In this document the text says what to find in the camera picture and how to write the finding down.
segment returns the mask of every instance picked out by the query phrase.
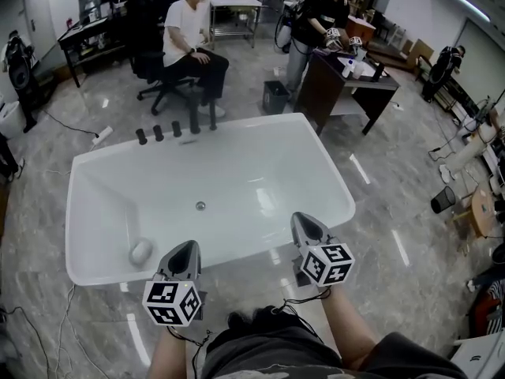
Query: door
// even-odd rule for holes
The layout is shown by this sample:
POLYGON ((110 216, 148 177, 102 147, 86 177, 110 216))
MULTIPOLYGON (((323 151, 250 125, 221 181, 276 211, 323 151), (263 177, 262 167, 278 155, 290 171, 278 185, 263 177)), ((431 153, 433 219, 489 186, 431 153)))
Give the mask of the door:
POLYGON ((41 59, 56 44, 49 0, 24 0, 30 39, 41 59))

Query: person's knee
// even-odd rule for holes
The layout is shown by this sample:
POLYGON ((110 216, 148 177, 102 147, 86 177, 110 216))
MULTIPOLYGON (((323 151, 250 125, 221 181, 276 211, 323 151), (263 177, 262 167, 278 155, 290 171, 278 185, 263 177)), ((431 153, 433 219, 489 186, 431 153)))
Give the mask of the person's knee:
POLYGON ((222 70, 227 70, 228 66, 230 66, 230 62, 228 62, 228 59, 224 58, 223 56, 218 56, 218 67, 222 70))

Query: office chair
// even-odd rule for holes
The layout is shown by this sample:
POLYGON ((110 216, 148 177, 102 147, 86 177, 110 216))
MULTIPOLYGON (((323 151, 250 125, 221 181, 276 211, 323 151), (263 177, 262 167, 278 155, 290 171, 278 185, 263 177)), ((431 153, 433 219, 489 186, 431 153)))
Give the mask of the office chair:
POLYGON ((129 34, 126 37, 126 47, 132 71, 148 84, 158 81, 154 87, 146 88, 138 93, 139 101, 144 94, 159 92, 152 104, 151 113, 158 115, 156 106, 168 93, 189 100, 189 97, 177 90, 177 86, 188 84, 193 86, 193 78, 172 77, 170 71, 163 66, 163 37, 158 26, 158 16, 151 0, 130 0, 126 3, 129 34))

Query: bathtub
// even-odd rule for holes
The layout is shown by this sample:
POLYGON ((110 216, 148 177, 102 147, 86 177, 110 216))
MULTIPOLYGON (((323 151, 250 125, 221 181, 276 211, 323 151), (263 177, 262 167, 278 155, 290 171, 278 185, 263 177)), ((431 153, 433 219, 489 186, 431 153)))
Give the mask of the bathtub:
POLYGON ((302 114, 224 122, 196 136, 166 133, 161 142, 148 137, 144 146, 129 141, 74 158, 66 268, 78 285, 149 279, 187 240, 200 243, 206 267, 291 242, 293 212, 334 227, 354 210, 302 114), (140 239, 154 245, 141 268, 129 262, 140 239))

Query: wooden stool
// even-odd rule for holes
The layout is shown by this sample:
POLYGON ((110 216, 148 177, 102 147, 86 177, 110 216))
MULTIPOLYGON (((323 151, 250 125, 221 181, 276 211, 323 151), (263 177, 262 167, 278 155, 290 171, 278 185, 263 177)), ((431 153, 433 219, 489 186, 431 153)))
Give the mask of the wooden stool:
MULTIPOLYGON (((495 202, 487 186, 478 186, 475 192, 463 197, 462 201, 470 196, 472 199, 466 210, 463 213, 454 215, 453 218, 447 221, 447 224, 453 223, 461 218, 469 217, 469 221, 475 230, 476 238, 474 241, 477 241, 479 238, 487 236, 492 228, 492 224, 495 220, 495 202)), ((459 250, 462 250, 463 254, 466 256, 469 250, 469 244, 461 246, 458 251, 459 250)))

